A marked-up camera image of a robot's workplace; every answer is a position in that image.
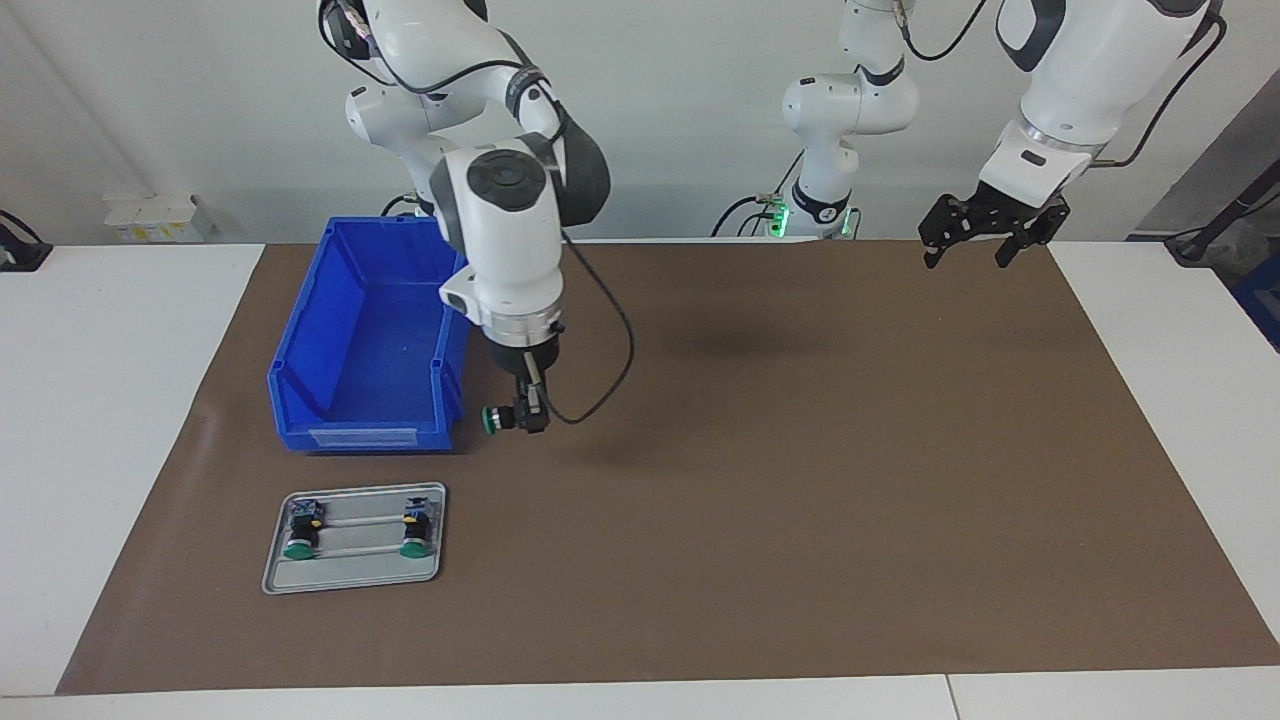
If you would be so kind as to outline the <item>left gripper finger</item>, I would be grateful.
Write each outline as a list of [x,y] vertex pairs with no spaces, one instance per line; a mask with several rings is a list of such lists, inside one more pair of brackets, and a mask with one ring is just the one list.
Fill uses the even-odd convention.
[[925,266],[937,268],[947,250],[979,236],[984,220],[986,205],[982,202],[954,195],[940,196],[919,223]]
[[1020,252],[1050,243],[1070,211],[1066,199],[1053,199],[1037,218],[1016,223],[995,254],[997,266],[1007,268]]

